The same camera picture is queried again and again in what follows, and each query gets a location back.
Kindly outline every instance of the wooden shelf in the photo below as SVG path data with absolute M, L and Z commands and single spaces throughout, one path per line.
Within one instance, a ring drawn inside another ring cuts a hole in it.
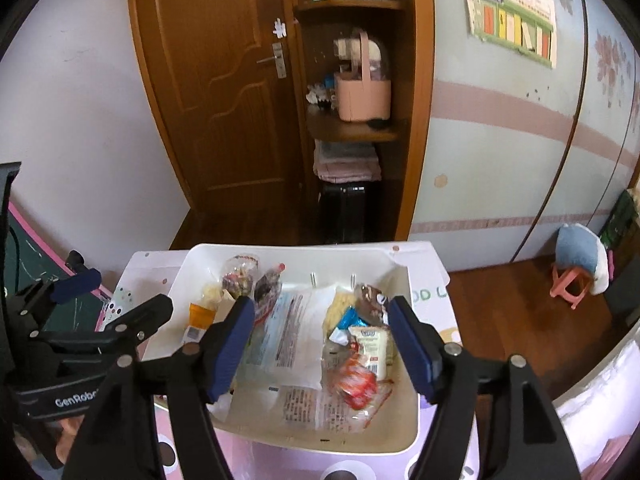
M 319 0 L 318 2 L 303 2 L 295 7 L 296 13 L 319 9 L 335 9 L 337 7 L 351 7 L 359 9 L 391 9 L 401 10 L 402 3 L 397 0 Z
M 400 136 L 396 124 L 374 130 L 367 123 L 346 123 L 336 112 L 325 112 L 315 105 L 306 109 L 306 129 L 314 139 L 326 142 L 393 142 Z

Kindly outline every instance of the poster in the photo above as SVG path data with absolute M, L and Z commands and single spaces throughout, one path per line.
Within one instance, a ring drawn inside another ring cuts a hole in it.
M 466 0 L 471 33 L 556 67 L 558 34 L 553 0 Z

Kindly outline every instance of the blue cloth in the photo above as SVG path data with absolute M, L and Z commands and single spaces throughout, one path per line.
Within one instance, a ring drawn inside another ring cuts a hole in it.
M 580 224 L 563 225 L 556 242 L 558 269 L 582 267 L 592 276 L 598 265 L 598 241 L 595 235 Z

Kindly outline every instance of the pink basket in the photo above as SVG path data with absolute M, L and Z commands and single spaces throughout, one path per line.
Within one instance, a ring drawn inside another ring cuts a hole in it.
M 362 122 L 370 119 L 388 119 L 391 115 L 391 81 L 372 81 L 369 67 L 369 37 L 360 31 L 362 81 L 353 72 L 335 75 L 338 96 L 338 115 L 343 121 Z

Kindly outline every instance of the barcode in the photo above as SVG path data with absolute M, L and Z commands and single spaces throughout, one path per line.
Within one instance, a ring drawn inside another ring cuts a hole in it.
M 187 330 L 187 339 L 191 339 L 194 341 L 200 340 L 200 329 L 194 326 L 190 326 Z

